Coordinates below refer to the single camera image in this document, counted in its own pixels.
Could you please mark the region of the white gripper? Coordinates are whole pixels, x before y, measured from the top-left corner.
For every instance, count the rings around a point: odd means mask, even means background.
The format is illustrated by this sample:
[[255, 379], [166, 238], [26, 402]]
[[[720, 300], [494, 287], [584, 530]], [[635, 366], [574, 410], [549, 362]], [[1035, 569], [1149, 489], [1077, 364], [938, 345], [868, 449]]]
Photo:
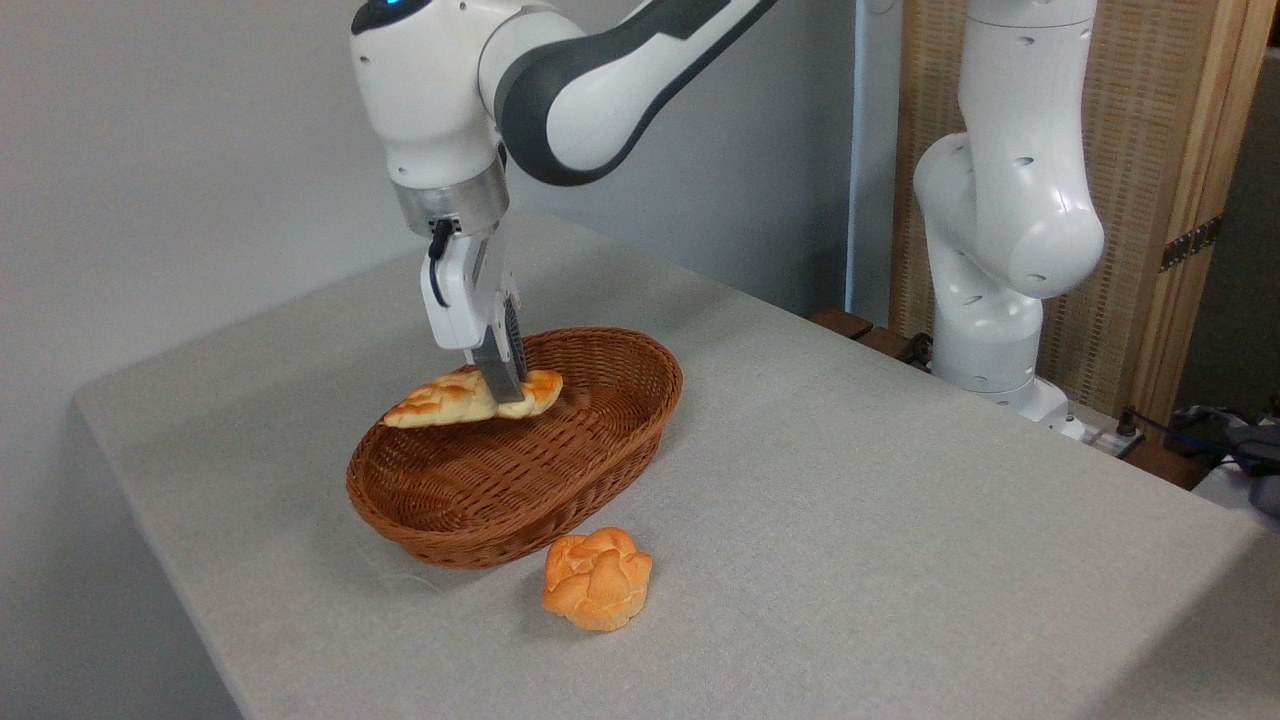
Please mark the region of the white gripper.
[[521, 401], [529, 370], [515, 277], [506, 268], [508, 227], [468, 233], [460, 224], [430, 224], [428, 240], [420, 284], [436, 345], [468, 351], [498, 404]]

